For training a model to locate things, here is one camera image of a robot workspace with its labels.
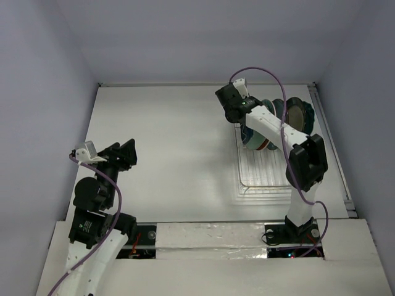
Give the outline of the dark blue leaf-shaped plate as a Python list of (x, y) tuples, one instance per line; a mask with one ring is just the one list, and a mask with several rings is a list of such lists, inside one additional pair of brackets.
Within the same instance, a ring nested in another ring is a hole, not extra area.
[(254, 131), (244, 124), (240, 124), (241, 141), (244, 146), (251, 140)]

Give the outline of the light green flower plate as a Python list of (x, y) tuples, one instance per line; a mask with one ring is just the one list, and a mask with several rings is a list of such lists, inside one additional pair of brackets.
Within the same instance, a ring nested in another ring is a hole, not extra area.
[(249, 150), (257, 150), (259, 146), (265, 141), (265, 137), (258, 133), (257, 131), (253, 130), (254, 134), (251, 140), (247, 143), (246, 148)]

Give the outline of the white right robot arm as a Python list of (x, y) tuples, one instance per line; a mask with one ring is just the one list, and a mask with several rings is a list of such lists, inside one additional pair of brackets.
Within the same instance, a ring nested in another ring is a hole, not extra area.
[(278, 118), (262, 101), (250, 96), (243, 80), (228, 83), (215, 92), (230, 123), (258, 132), (284, 154), (286, 179), (291, 185), (291, 203), (282, 224), (265, 228), (269, 246), (303, 244), (315, 229), (313, 207), (318, 185), (328, 170), (325, 143), (318, 134), (308, 135)]

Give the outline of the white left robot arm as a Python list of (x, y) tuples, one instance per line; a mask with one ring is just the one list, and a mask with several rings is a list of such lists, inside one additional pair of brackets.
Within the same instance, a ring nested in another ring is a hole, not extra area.
[(65, 279), (57, 295), (98, 295), (117, 254), (136, 238), (136, 218), (121, 212), (119, 173), (137, 164), (135, 140), (98, 152), (93, 142), (77, 145), (70, 159), (94, 172), (74, 188)]

